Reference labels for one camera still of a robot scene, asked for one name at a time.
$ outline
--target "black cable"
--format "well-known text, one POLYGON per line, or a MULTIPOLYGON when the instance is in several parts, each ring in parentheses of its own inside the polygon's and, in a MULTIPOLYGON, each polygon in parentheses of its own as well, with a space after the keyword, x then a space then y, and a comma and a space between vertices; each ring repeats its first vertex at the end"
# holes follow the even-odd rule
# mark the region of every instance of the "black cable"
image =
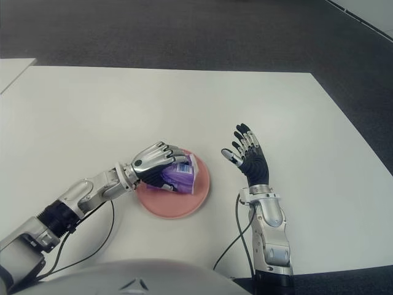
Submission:
MULTIPOLYGON (((254 268, 252 267, 252 261, 251 261, 250 253, 248 252, 247 244, 246 244, 246 241, 244 239, 243 233, 242 233, 241 228, 240 228, 239 210, 238 210, 238 208, 239 208, 239 201, 236 202, 235 207, 236 207, 235 208, 235 216, 236 216, 236 223, 237 223, 238 229, 239 229, 239 235, 241 237, 241 241, 243 243, 244 250, 245 250, 246 255, 247 255, 247 260, 248 260, 248 264, 249 264, 250 272, 251 272, 251 278, 254 279, 254 268)), ((254 215, 255 215, 255 211, 256 211, 255 207, 253 207, 253 208, 254 208, 254 212, 252 213, 251 222, 254 219, 254 215)))
MULTIPOLYGON (((79 222, 77 223, 77 225, 79 225, 79 224, 81 224, 82 222, 84 222, 87 218, 90 217, 90 215, 92 215, 95 211, 97 211, 98 209, 100 209, 101 206, 103 206, 104 204, 105 204, 105 203, 102 203, 100 206, 98 206, 97 208, 95 208, 95 209, 94 209, 92 212, 90 212, 85 218, 83 218, 81 221, 79 221, 79 222)), ((99 246, 98 249, 97 249, 96 251, 94 251, 91 255, 89 255, 89 256, 87 256, 87 257, 85 257, 85 258, 83 258, 83 259, 81 259, 81 260, 79 260, 79 261, 77 261, 77 262, 75 262, 75 263, 72 263, 72 264, 70 264, 70 265, 67 265, 66 267, 62 267, 61 269, 55 270, 55 268, 56 268, 56 266, 57 266, 57 264, 58 264, 58 262, 59 262, 59 259, 60 259, 60 256, 61 256, 61 251, 63 250, 64 244, 66 243, 68 237, 71 235, 71 233, 68 232, 67 235, 64 237, 63 241, 61 242, 61 245, 60 245, 59 250, 58 250, 58 252, 57 252, 57 256, 56 256, 55 263, 53 264, 52 268, 51 268, 48 272, 46 272, 45 274, 36 277, 36 279, 35 279, 34 281, 42 280, 43 278, 46 278, 46 277, 48 277, 49 275, 53 275, 54 273, 60 272, 60 271, 62 271, 62 270, 64 270, 64 269, 67 269, 67 268, 69 268, 69 267, 71 267, 71 266, 74 266, 74 265, 76 265, 76 264, 78 264, 78 263, 81 263, 81 262, 83 262, 83 261, 89 259, 89 258, 92 257, 93 255, 95 255, 95 254, 105 245, 105 243, 108 241, 108 238, 109 238, 109 236, 111 235, 112 230, 113 230, 113 226, 114 226, 114 223, 115 223, 115 207, 114 207, 113 201, 111 201, 111 205, 112 205, 112 224, 111 224, 111 229, 109 229, 109 233, 108 233, 107 237, 105 238, 105 240, 103 241, 103 243, 101 244, 101 246, 99 246)))
MULTIPOLYGON (((238 198, 236 199, 236 207, 235 207, 235 208, 236 208, 236 221, 238 221, 237 209, 238 209, 238 202, 239 202, 239 199, 240 199, 240 195, 238 195, 238 198)), ((223 256, 228 252, 228 250, 233 246, 233 244, 235 244, 236 241, 239 240, 239 238, 242 237, 243 234, 244 234, 244 233, 248 230, 248 228, 251 226, 252 220, 254 219, 254 216, 255 216, 255 208, 253 207, 253 209, 254 209, 254 211, 252 212, 252 216, 251 216, 251 219, 250 219, 249 224, 246 226, 246 228, 245 228, 243 231, 240 232, 240 234, 231 242, 231 244, 229 244, 229 246, 227 247, 227 249, 225 249, 225 251, 224 251, 224 252, 221 254, 221 256, 217 259, 216 263, 214 264, 213 270, 216 269, 216 267, 217 267, 218 263, 220 262, 220 260, 221 260, 221 259, 223 258, 223 256)))

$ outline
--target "robotic hand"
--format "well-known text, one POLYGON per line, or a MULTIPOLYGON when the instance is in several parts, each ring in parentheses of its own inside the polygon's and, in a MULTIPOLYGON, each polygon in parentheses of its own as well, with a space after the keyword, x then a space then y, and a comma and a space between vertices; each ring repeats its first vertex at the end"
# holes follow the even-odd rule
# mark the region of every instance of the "robotic hand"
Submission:
POLYGON ((294 294, 290 249, 285 235, 286 217, 279 206, 279 195, 269 187, 269 169, 258 139, 245 124, 237 125, 232 142, 239 156, 229 149, 222 155, 234 163, 247 177, 248 188, 240 191, 240 202, 254 207, 252 246, 257 294, 294 294))
POLYGON ((136 189, 140 181, 173 191, 161 172, 172 163, 188 161, 178 147, 161 141, 140 152, 131 163, 117 163, 113 169, 76 182, 37 217, 29 218, 0 241, 0 284, 4 281, 11 289, 33 280, 45 266, 43 251, 51 252, 65 233, 74 232, 86 213, 136 189))

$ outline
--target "pink plate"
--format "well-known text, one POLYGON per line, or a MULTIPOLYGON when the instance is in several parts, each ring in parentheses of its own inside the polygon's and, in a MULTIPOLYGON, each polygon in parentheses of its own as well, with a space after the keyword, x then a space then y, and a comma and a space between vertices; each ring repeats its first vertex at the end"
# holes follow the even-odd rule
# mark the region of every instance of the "pink plate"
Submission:
POLYGON ((161 218, 181 218, 198 209, 208 196, 210 188, 209 171, 205 163, 195 156, 199 172, 194 184, 194 194, 180 194, 162 189, 148 189, 141 183, 136 194, 143 207, 161 218))

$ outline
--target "dark floor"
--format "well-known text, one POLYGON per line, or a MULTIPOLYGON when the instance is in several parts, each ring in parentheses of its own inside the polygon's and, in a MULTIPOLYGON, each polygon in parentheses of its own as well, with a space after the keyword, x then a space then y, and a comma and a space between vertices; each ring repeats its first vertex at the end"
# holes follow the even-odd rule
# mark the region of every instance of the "dark floor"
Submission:
MULTIPOLYGON (((393 172, 393 43, 324 0, 1 0, 0 57, 311 72, 393 172)), ((297 291, 393 294, 393 267, 368 271, 299 277, 297 291)))

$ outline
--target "white table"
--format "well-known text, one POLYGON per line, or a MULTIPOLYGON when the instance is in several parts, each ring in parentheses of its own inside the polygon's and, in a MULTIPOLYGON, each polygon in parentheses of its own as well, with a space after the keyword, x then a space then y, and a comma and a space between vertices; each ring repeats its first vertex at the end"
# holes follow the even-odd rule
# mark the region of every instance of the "white table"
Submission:
MULTIPOLYGON (((0 117, 0 237, 74 181, 163 140, 206 162, 209 197, 191 216, 164 220, 122 196, 117 231, 95 260, 212 267, 237 235, 235 198, 246 180, 220 150, 244 122, 263 144, 270 184, 282 196, 295 274, 393 264, 393 178, 310 74, 32 66, 4 93, 0 117)), ((85 222, 60 266, 92 252, 110 218, 106 208, 85 222)), ((217 270, 249 276, 241 243, 217 270)))
POLYGON ((2 58, 0 59, 0 94, 21 74, 28 66, 34 64, 35 58, 2 58))

